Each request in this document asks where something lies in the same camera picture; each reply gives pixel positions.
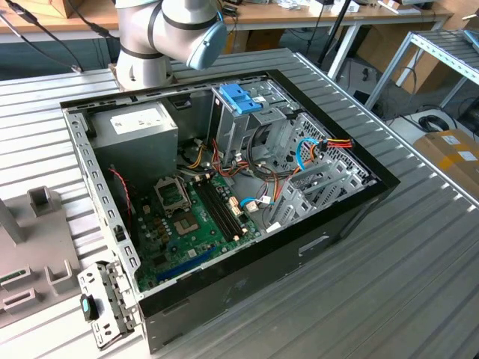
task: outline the desk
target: desk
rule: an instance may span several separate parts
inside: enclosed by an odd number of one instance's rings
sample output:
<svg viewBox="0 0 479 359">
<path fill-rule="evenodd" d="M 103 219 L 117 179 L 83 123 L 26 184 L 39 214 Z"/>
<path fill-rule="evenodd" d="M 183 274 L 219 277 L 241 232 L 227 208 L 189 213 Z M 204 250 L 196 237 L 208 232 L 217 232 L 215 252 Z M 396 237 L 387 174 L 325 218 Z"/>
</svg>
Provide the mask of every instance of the desk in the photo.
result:
<svg viewBox="0 0 479 359">
<path fill-rule="evenodd" d="M 237 30 L 262 30 L 268 28 L 308 28 L 316 24 L 317 17 L 308 12 L 307 7 L 301 10 L 286 10 L 276 4 L 245 4 L 238 7 L 239 19 Z M 111 0 L 86 0 L 79 8 L 82 15 L 91 22 L 95 22 L 108 30 L 113 35 L 118 35 L 118 20 L 116 10 Z M 17 15 L 7 12 L 7 18 L 19 31 L 26 35 L 30 41 L 50 41 L 51 38 L 40 32 L 34 25 L 20 19 Z M 346 36 L 329 70 L 328 76 L 336 78 L 348 51 L 362 25 L 395 24 L 413 22 L 434 22 L 433 30 L 442 28 L 445 21 L 452 15 L 439 4 L 434 5 L 434 10 L 424 10 L 422 14 L 395 15 L 381 6 L 361 7 L 358 13 L 348 13 L 343 20 L 343 25 L 349 26 Z M 336 15 L 325 12 L 319 26 L 329 27 L 336 21 Z M 46 28 L 62 40 L 77 40 L 95 38 L 97 35 L 78 18 L 73 15 L 70 19 L 59 19 L 50 16 L 39 16 L 38 19 Z M 233 28 L 231 18 L 225 18 L 229 29 Z M 0 43 L 21 41 L 11 34 L 10 30 L 0 23 Z"/>
<path fill-rule="evenodd" d="M 299 54 L 221 56 L 181 82 L 277 68 L 401 184 L 345 240 L 185 334 L 154 358 L 473 358 L 479 351 L 479 206 Z M 84 267 L 110 256 L 58 103 L 114 93 L 108 70 L 0 82 L 0 197 L 61 194 Z M 141 329 L 98 352 L 79 297 L 0 330 L 0 358 L 150 358 Z"/>
</svg>

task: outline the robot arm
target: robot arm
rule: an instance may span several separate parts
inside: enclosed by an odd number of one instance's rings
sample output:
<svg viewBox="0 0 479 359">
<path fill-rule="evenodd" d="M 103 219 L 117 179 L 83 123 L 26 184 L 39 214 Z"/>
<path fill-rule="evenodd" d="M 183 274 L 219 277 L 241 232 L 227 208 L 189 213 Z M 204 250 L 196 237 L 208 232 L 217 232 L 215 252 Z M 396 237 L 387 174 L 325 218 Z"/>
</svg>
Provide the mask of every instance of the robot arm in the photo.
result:
<svg viewBox="0 0 479 359">
<path fill-rule="evenodd" d="M 214 0 L 117 0 L 121 85 L 137 90 L 170 83 L 169 58 L 196 70 L 211 66 L 227 37 L 214 4 Z"/>
</svg>

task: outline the slotted aluminum surface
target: slotted aluminum surface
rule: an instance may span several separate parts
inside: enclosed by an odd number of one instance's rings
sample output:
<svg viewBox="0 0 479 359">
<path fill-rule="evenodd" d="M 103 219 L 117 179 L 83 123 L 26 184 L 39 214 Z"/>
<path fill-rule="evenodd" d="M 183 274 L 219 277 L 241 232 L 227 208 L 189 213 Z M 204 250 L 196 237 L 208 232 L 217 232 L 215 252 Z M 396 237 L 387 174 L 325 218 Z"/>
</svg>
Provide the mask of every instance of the slotted aluminum surface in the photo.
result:
<svg viewBox="0 0 479 359">
<path fill-rule="evenodd" d="M 300 55 L 221 57 L 182 81 L 277 68 L 401 184 L 306 267 L 155 358 L 472 358 L 479 351 L 478 210 Z M 118 91 L 107 70 L 0 82 L 0 197 L 61 193 L 83 267 L 109 258 L 58 102 Z M 72 298 L 0 330 L 0 358 L 148 358 L 141 330 L 99 353 Z"/>
<path fill-rule="evenodd" d="M 421 31 L 411 42 L 479 85 L 479 53 L 461 31 Z"/>
</svg>

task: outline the green circuit board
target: green circuit board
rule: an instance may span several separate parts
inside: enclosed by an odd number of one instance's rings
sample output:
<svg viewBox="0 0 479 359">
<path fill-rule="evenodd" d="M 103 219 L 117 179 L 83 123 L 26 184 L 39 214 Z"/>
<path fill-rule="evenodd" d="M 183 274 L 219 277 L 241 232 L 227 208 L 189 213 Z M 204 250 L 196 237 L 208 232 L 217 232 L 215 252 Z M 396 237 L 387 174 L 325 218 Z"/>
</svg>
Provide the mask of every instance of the green circuit board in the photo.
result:
<svg viewBox="0 0 479 359">
<path fill-rule="evenodd" d="M 213 177 L 210 184 L 214 186 L 219 197 L 227 203 L 232 194 L 223 178 Z M 235 218 L 235 221 L 247 232 L 239 240 L 225 238 L 194 185 L 187 183 L 184 188 L 192 202 L 191 210 L 184 212 L 180 209 L 170 218 L 163 212 L 159 198 L 153 189 L 151 193 L 132 201 L 138 213 L 135 217 L 138 245 L 135 247 L 141 260 L 141 266 L 135 276 L 142 292 L 154 288 L 162 280 L 190 270 L 260 235 L 254 222 L 244 214 L 241 217 L 242 220 Z M 180 222 L 184 227 L 196 223 L 198 229 L 181 235 L 175 227 L 175 223 L 178 226 Z"/>
</svg>

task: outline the wooden table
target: wooden table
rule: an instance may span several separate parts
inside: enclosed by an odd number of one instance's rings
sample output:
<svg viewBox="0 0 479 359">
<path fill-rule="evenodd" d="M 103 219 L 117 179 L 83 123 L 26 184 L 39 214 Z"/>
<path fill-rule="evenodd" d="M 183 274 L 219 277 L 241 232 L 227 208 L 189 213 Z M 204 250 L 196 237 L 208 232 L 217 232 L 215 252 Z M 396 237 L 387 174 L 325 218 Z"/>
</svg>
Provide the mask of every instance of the wooden table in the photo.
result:
<svg viewBox="0 0 479 359">
<path fill-rule="evenodd" d="M 111 0 L 86 0 L 79 8 L 82 15 L 91 22 L 95 22 L 108 30 L 113 35 L 118 34 L 117 13 Z M 317 17 L 308 12 L 307 7 L 301 10 L 285 10 L 276 4 L 244 4 L 238 7 L 239 18 L 238 31 L 264 30 L 271 28 L 307 28 L 315 26 Z M 362 25 L 391 24 L 407 22 L 433 22 L 433 30 L 440 29 L 452 13 L 439 4 L 435 4 L 433 10 L 424 10 L 421 14 L 395 15 L 391 11 L 380 7 L 361 7 L 358 13 L 348 13 L 342 25 L 349 26 L 341 47 L 329 70 L 328 76 L 334 79 L 346 58 L 348 51 Z M 26 35 L 30 41 L 51 40 L 34 25 L 20 19 L 17 15 L 7 10 L 8 20 L 16 26 L 18 31 Z M 50 16 L 38 16 L 42 25 L 53 32 L 62 40 L 78 40 L 97 38 L 76 15 L 69 19 L 59 19 Z M 333 13 L 325 12 L 319 26 L 329 27 L 337 17 Z M 229 29 L 234 27 L 234 21 L 225 17 Z M 12 43 L 21 41 L 0 22 L 0 43 Z"/>
</svg>

